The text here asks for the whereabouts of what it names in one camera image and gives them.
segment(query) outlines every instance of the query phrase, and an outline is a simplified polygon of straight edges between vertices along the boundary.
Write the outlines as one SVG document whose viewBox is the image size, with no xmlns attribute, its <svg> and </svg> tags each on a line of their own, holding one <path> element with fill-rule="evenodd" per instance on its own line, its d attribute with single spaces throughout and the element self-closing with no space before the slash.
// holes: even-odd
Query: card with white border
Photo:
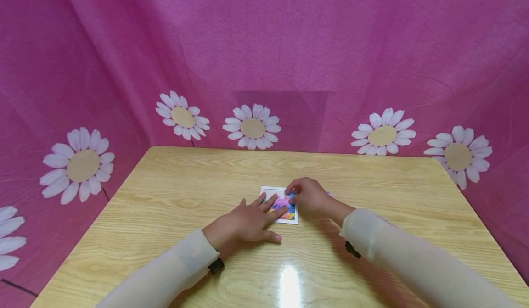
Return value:
<svg viewBox="0 0 529 308">
<path fill-rule="evenodd" d="M 277 200 L 270 210 L 278 210 L 283 206 L 288 207 L 288 211 L 276 220 L 276 223 L 299 224 L 299 211 L 297 205 L 288 203 L 290 197 L 285 196 L 286 187 L 261 186 L 261 193 L 266 193 L 266 200 L 277 194 Z"/>
</svg>

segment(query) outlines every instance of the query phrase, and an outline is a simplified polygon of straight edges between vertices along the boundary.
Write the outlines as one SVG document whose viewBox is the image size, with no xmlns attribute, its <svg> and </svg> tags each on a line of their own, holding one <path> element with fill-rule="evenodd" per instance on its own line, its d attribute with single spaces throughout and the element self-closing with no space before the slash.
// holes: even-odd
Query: light wood grain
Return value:
<svg viewBox="0 0 529 308">
<path fill-rule="evenodd" d="M 94 307 L 129 274 L 242 197 L 302 176 L 440 246 L 529 305 L 528 287 L 432 159 L 153 147 L 32 307 Z M 222 252 L 226 270 L 204 278 L 171 307 L 422 306 L 393 276 L 347 253 L 334 224 L 302 208 L 300 214 L 299 225 L 272 225 L 282 245 L 237 244 Z"/>
</svg>

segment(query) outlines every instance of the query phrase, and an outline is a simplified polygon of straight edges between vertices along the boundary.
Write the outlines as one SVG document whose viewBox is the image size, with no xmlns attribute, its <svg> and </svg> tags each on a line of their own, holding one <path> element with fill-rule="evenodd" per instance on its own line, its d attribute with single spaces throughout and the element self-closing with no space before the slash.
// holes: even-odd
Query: hand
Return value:
<svg viewBox="0 0 529 308">
<path fill-rule="evenodd" d="M 333 199 L 317 180 L 308 177 L 295 179 L 290 183 L 285 193 L 288 194 L 292 191 L 296 196 L 291 198 L 289 203 L 303 206 L 311 211 L 320 211 L 326 202 Z"/>
<path fill-rule="evenodd" d="M 268 212 L 276 201 L 277 194 L 263 202 L 265 197 L 266 193 L 263 193 L 249 205 L 246 205 L 246 199 L 243 199 L 239 206 L 206 226 L 202 232 L 211 246 L 220 251 L 224 243 L 233 239 L 280 243 L 282 237 L 275 232 L 265 230 L 265 227 L 285 214 L 288 208 L 283 207 Z"/>
</svg>

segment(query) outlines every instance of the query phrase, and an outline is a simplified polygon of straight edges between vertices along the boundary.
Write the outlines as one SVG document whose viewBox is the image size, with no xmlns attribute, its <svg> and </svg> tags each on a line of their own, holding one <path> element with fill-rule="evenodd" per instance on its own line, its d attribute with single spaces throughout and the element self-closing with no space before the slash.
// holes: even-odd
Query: long-sleeve shirt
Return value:
<svg viewBox="0 0 529 308">
<path fill-rule="evenodd" d="M 518 307 L 501 290 L 442 249 L 356 209 L 340 235 L 381 269 L 395 274 L 431 307 Z M 178 294 L 208 273 L 219 256 L 201 230 L 119 284 L 97 308 L 167 308 Z"/>
</svg>

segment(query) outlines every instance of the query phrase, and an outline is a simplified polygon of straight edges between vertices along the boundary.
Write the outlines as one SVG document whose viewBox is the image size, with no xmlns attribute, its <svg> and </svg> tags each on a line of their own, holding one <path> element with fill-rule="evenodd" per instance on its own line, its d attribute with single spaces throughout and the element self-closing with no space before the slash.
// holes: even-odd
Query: daisy print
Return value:
<svg viewBox="0 0 529 308">
<path fill-rule="evenodd" d="M 240 147 L 248 150 L 271 148 L 278 141 L 275 133 L 281 131 L 277 124 L 279 118 L 270 116 L 270 109 L 254 104 L 250 109 L 247 105 L 233 110 L 234 118 L 227 118 L 222 128 L 229 131 L 230 140 L 239 140 Z"/>
<path fill-rule="evenodd" d="M 111 163 L 114 153 L 106 152 L 107 138 L 101 138 L 98 130 L 88 133 L 85 127 L 74 129 L 66 135 L 68 144 L 52 146 L 53 154 L 44 157 L 44 164 L 54 168 L 40 179 L 45 185 L 44 198 L 62 193 L 61 204 L 66 205 L 79 193 L 79 199 L 86 201 L 90 194 L 101 191 L 101 183 L 110 179 L 114 170 Z"/>
<path fill-rule="evenodd" d="M 396 154 L 399 145 L 409 145 L 410 138 L 416 133 L 408 128 L 414 123 L 413 119 L 402 120 L 403 110 L 393 113 L 392 108 L 383 111 L 382 116 L 373 113 L 369 116 L 370 124 L 361 124 L 358 131 L 353 131 L 352 137 L 356 138 L 351 143 L 353 147 L 359 147 L 358 154 L 386 155 L 387 152 Z"/>
<path fill-rule="evenodd" d="M 24 218 L 14 218 L 17 209 L 12 206 L 0 208 L 0 272 L 17 264 L 16 256 L 7 255 L 26 244 L 21 236 L 7 236 L 24 223 Z"/>
<path fill-rule="evenodd" d="M 185 140 L 195 138 L 200 140 L 201 135 L 206 137 L 205 130 L 209 130 L 209 120 L 198 116 L 200 109 L 187 104 L 184 96 L 178 96 L 170 91 L 169 95 L 160 94 L 163 103 L 156 103 L 156 113 L 163 117 L 166 126 L 173 127 L 175 135 L 181 135 Z"/>
<path fill-rule="evenodd" d="M 467 188 L 467 177 L 474 183 L 479 182 L 479 173 L 489 169 L 485 159 L 492 154 L 493 148 L 484 135 L 474 139 L 474 130 L 456 126 L 452 134 L 440 133 L 434 140 L 429 140 L 424 154 L 435 155 L 433 158 L 441 163 L 443 168 L 460 189 Z"/>
</svg>

